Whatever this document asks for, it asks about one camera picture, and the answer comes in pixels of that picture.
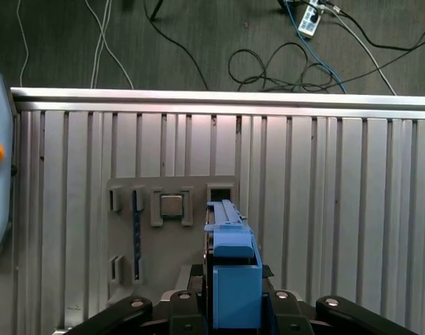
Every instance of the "blue cable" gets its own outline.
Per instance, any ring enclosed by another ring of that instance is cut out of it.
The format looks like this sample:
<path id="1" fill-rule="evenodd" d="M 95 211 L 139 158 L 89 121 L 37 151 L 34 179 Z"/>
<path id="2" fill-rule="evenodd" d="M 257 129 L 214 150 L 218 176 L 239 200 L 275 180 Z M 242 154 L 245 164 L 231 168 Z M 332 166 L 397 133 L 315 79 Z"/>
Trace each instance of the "blue cable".
<path id="1" fill-rule="evenodd" d="M 330 68 L 330 66 L 328 66 L 326 63 L 324 63 L 323 61 L 321 61 L 320 59 L 319 59 L 319 57 L 318 56 L 316 56 L 316 54 L 313 52 L 313 50 L 311 49 L 311 47 L 310 47 L 310 45 L 308 45 L 308 43 L 304 40 L 304 38 L 302 37 L 302 35 L 301 35 L 301 33 L 300 33 L 300 31 L 298 30 L 298 28 L 297 28 L 297 25 L 296 25 L 296 22 L 294 21 L 294 18 L 293 18 L 293 14 L 291 13 L 291 8 L 290 8 L 290 5 L 288 4 L 288 0 L 284 0 L 284 2 L 285 2 L 285 7 L 287 8 L 287 12 L 288 12 L 288 15 L 290 16 L 290 20 L 291 20 L 291 23 L 293 23 L 293 27 L 294 27 L 294 29 L 296 30 L 296 33 L 297 33 L 297 35 L 298 35 L 298 37 L 299 37 L 299 39 L 302 41 L 302 43 L 305 45 L 305 47 L 306 47 L 306 49 L 308 50 L 308 52 L 310 52 L 311 53 L 311 55 L 313 56 L 313 58 L 323 67 L 323 68 L 326 68 L 328 71 L 329 71 L 329 73 L 331 73 L 331 75 L 333 75 L 334 76 L 334 78 L 335 78 L 335 80 L 336 80 L 336 82 L 338 83 L 338 85 L 339 85 L 339 87 L 341 88 L 341 90 L 346 94 L 347 93 L 347 91 L 345 90 L 345 87 L 344 87 L 344 85 L 343 85 L 343 83 L 342 83 L 342 80 L 340 79 L 340 77 L 335 73 L 335 71 L 333 71 L 331 68 Z"/>

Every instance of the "wall panel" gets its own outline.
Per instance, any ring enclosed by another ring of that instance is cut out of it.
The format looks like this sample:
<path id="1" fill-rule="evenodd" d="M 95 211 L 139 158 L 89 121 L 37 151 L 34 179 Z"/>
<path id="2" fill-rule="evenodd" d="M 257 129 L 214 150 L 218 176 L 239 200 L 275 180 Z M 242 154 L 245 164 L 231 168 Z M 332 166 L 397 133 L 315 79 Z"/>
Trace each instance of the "wall panel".
<path id="1" fill-rule="evenodd" d="M 233 173 L 276 287 L 343 295 L 425 334 L 423 112 L 233 101 L 215 115 L 213 100 L 21 110 L 0 334 L 48 335 L 105 307 L 111 177 Z"/>

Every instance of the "white cable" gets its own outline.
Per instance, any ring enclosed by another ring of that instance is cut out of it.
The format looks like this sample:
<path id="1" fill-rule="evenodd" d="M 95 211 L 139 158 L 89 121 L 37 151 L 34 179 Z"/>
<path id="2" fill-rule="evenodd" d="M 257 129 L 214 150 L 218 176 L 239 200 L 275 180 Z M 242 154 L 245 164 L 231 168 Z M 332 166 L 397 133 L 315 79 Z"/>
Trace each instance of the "white cable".
<path id="1" fill-rule="evenodd" d="M 105 10 L 103 12 L 103 18 L 102 18 L 102 30 L 104 34 L 107 31 L 108 22 L 110 21 L 110 13 L 111 13 L 111 1 L 107 0 L 105 2 Z M 90 89 L 96 88 L 96 85 L 97 85 L 100 55 L 102 54 L 103 46 L 104 44 L 102 40 L 102 34 L 99 34 L 98 43 L 96 45 L 96 51 L 94 52 L 93 70 L 91 72 L 91 82 L 89 87 Z"/>
<path id="2" fill-rule="evenodd" d="M 363 47 L 363 49 L 366 51 L 366 53 L 369 55 L 369 57 L 372 59 L 372 62 L 375 64 L 375 67 L 377 68 L 379 74 L 381 75 L 381 78 L 383 79 L 383 81 L 385 82 L 385 84 L 387 85 L 387 87 L 389 87 L 390 91 L 392 92 L 393 95 L 397 95 L 397 93 L 395 92 L 394 88 L 392 87 L 391 83 L 389 82 L 389 80 L 386 78 L 385 74 L 382 72 L 380 66 L 378 65 L 378 62 L 376 61 L 375 57 L 372 55 L 371 51 L 367 48 L 367 46 L 363 43 L 363 41 L 358 37 L 358 35 L 339 17 L 338 13 L 335 12 L 333 9 L 329 8 L 329 7 L 324 7 L 325 10 L 329 11 L 330 13 L 332 13 L 334 16 L 336 16 L 336 18 L 339 20 L 339 22 L 348 30 L 348 32 L 355 37 L 355 39 L 358 41 L 358 43 Z"/>
<path id="3" fill-rule="evenodd" d="M 96 13 L 94 12 L 94 10 L 93 10 L 93 8 L 91 8 L 91 6 L 89 5 L 89 3 L 88 3 L 88 0 L 85 0 L 85 4 L 87 5 L 87 8 L 89 9 L 89 11 L 91 12 L 91 14 L 94 16 L 94 18 L 96 19 L 96 22 L 97 22 L 97 24 L 98 24 L 98 27 L 99 27 L 99 30 L 100 30 L 100 34 L 102 35 L 102 39 L 103 39 L 103 42 L 104 42 L 104 44 L 105 44 L 105 49 L 107 49 L 107 51 L 108 51 L 108 53 L 110 54 L 110 56 L 114 59 L 114 61 L 116 62 L 116 64 L 121 68 L 121 70 L 122 70 L 122 72 L 124 73 L 124 75 L 126 76 L 126 78 L 127 78 L 127 81 L 128 81 L 128 83 L 129 83 L 129 85 L 130 85 L 130 88 L 131 89 L 135 89 L 135 87 L 133 86 L 133 83 L 131 82 L 131 79 L 130 79 L 130 77 L 128 76 L 128 73 L 127 73 L 127 71 L 126 71 L 126 69 L 122 66 L 122 64 L 121 64 L 121 62 L 118 60 L 118 58 L 113 54 L 113 52 L 111 51 L 111 49 L 110 49 L 110 47 L 108 46 L 108 43 L 107 43 L 107 39 L 105 38 L 105 34 L 104 34 L 104 32 L 103 32 L 103 29 L 102 29 L 102 24 L 100 24 L 100 21 L 99 21 L 99 18 L 98 18 L 98 16 L 96 15 Z"/>
<path id="4" fill-rule="evenodd" d="M 22 19 L 20 19 L 20 7 L 21 7 L 21 5 L 22 5 L 22 0 L 18 0 L 18 4 L 17 4 L 17 20 L 18 20 L 18 24 L 20 26 L 20 30 L 22 31 L 24 51 L 26 51 L 26 56 L 24 58 L 22 70 L 20 71 L 20 87 L 23 87 L 23 73 L 24 73 L 24 70 L 26 69 L 26 66 L 27 66 L 28 60 L 29 60 L 29 48 L 28 48 L 28 43 L 26 42 L 26 35 L 24 34 Z"/>
<path id="5" fill-rule="evenodd" d="M 105 23 L 105 27 L 104 27 L 104 30 L 103 30 L 103 33 L 104 33 L 104 34 L 106 34 L 106 33 L 107 33 L 108 24 L 110 23 L 110 15 L 111 15 L 111 13 L 112 13 L 112 3 L 113 3 L 113 1 L 112 1 L 112 0 L 110 0 L 110 3 L 109 3 L 109 5 L 108 5 L 108 16 L 107 16 L 107 22 Z M 97 64 L 96 64 L 96 76 L 95 76 L 95 78 L 94 78 L 94 88 L 96 88 L 96 87 L 97 87 L 97 85 L 98 85 L 98 75 L 99 75 L 100 56 L 101 56 L 101 54 L 102 54 L 103 47 L 104 47 L 104 43 L 103 43 L 103 41 L 102 41 L 102 44 L 100 45 L 100 51 L 99 51 L 99 55 L 98 55 L 98 61 L 97 61 Z"/>

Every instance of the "dark floor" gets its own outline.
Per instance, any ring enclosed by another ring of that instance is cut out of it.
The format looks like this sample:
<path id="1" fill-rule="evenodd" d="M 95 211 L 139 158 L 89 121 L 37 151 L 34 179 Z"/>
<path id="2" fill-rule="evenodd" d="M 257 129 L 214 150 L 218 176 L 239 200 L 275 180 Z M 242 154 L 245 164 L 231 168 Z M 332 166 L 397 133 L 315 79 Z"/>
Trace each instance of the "dark floor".
<path id="1" fill-rule="evenodd" d="M 147 0 L 153 7 L 156 0 Z M 377 43 L 412 46 L 425 29 L 425 0 L 334 0 L 356 17 Z M 102 15 L 104 0 L 91 0 Z M 24 47 L 15 16 L 16 0 L 0 0 L 0 71 L 10 86 L 19 85 Z M 211 90 L 235 91 L 228 58 L 239 48 L 256 51 L 264 61 L 282 43 L 299 42 L 276 0 L 165 0 L 156 21 L 167 35 L 185 45 L 197 59 Z M 21 17 L 30 50 L 24 73 L 26 87 L 89 87 L 98 27 L 83 0 L 23 0 Z M 316 53 L 339 76 L 349 79 L 373 69 L 357 42 L 326 15 L 311 41 Z M 111 49 L 128 71 L 136 89 L 203 90 L 188 56 L 162 39 L 144 16 L 142 0 L 114 0 L 107 32 Z M 380 64 L 401 52 L 372 48 Z M 287 48 L 276 56 L 269 75 L 295 81 L 304 64 L 300 51 Z M 249 56 L 233 63 L 239 77 L 260 72 Z M 425 96 L 425 46 L 385 69 L 400 95 Z M 318 69 L 307 82 L 325 82 Z M 247 87 L 255 91 L 260 87 Z M 118 66 L 104 51 L 100 88 L 127 89 Z M 348 93 L 389 94 L 378 74 L 346 84 Z M 338 93 L 338 87 L 332 92 Z"/>

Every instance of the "bolt head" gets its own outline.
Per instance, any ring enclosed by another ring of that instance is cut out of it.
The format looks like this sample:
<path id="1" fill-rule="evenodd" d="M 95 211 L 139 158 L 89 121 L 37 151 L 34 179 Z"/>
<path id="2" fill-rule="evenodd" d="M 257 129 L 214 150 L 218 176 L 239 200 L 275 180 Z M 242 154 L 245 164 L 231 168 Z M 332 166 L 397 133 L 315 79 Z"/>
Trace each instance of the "bolt head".
<path id="1" fill-rule="evenodd" d="M 141 307 L 142 305 L 144 305 L 144 303 L 141 300 L 135 300 L 131 303 L 132 307 Z"/>
<path id="2" fill-rule="evenodd" d="M 288 293 L 284 292 L 284 291 L 278 291 L 278 292 L 276 292 L 276 296 L 279 299 L 286 299 L 288 297 Z"/>
<path id="3" fill-rule="evenodd" d="M 339 301 L 338 300 L 335 300 L 335 299 L 332 299 L 332 298 L 325 299 L 325 303 L 327 305 L 331 306 L 331 307 L 336 307 L 336 306 L 339 305 Z"/>
<path id="4" fill-rule="evenodd" d="M 189 292 L 182 292 L 179 294 L 180 299 L 189 299 L 191 297 L 191 294 Z"/>

